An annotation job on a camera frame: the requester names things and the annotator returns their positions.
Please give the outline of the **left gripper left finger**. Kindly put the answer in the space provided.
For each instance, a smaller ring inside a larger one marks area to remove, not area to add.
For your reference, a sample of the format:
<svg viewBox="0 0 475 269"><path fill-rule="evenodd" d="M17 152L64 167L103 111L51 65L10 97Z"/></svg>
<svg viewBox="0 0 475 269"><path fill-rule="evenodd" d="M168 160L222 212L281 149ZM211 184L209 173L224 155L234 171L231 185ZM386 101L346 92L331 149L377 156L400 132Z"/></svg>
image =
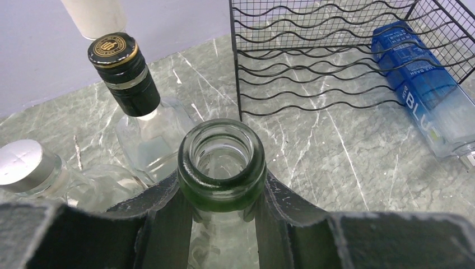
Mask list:
<svg viewBox="0 0 475 269"><path fill-rule="evenodd" d="M177 174L103 213L1 204L2 268L186 268L192 213Z"/></svg>

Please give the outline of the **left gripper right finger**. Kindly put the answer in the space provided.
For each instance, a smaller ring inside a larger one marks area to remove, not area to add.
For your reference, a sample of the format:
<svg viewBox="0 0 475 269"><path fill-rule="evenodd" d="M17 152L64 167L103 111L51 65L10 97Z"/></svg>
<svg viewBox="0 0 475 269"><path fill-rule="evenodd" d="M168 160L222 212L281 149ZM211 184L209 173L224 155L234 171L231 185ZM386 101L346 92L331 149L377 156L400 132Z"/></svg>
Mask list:
<svg viewBox="0 0 475 269"><path fill-rule="evenodd" d="M261 268L473 268L474 227L433 212L328 212L268 174L255 224Z"/></svg>

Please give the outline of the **clear square bottle black cap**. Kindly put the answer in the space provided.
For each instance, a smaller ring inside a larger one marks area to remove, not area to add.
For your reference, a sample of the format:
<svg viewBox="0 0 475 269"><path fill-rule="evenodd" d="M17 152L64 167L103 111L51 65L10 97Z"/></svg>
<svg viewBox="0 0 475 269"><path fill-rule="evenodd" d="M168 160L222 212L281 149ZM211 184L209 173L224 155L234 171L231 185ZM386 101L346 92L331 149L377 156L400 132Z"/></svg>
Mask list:
<svg viewBox="0 0 475 269"><path fill-rule="evenodd" d="M177 98L160 95L133 37L103 35L87 56L124 113L115 130L129 166L145 185L165 179L177 169L179 146L196 122Z"/></svg>

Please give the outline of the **clear slim bottle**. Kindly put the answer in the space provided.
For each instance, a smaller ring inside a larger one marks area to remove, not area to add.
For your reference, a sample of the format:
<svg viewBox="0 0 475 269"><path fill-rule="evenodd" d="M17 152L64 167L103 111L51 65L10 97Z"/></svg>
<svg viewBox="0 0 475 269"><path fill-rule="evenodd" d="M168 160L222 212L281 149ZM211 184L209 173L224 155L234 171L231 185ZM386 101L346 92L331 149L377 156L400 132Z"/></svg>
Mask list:
<svg viewBox="0 0 475 269"><path fill-rule="evenodd" d="M264 148L242 122L194 127L178 151L180 190L192 205L189 268L258 268L255 211L267 178Z"/></svg>

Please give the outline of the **clear bottle dark label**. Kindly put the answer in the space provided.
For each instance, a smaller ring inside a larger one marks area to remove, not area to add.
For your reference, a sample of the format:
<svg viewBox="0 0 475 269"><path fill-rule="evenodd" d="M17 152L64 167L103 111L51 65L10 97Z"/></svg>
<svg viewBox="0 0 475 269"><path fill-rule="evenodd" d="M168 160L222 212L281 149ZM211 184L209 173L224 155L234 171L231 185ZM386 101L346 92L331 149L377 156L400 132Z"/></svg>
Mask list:
<svg viewBox="0 0 475 269"><path fill-rule="evenodd" d="M126 168L95 165L72 168L40 142L24 139L1 148L1 189L24 198L61 201L90 212L108 208L146 189Z"/></svg>

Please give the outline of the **blue square glass bottle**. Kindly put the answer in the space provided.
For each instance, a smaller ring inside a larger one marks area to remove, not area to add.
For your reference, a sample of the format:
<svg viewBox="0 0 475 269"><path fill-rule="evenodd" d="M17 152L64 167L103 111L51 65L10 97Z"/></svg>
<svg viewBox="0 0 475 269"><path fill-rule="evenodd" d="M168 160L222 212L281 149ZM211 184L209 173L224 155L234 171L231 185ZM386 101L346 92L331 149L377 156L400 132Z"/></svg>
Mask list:
<svg viewBox="0 0 475 269"><path fill-rule="evenodd" d="M474 168L474 101L404 21L373 31L371 51L430 150Z"/></svg>

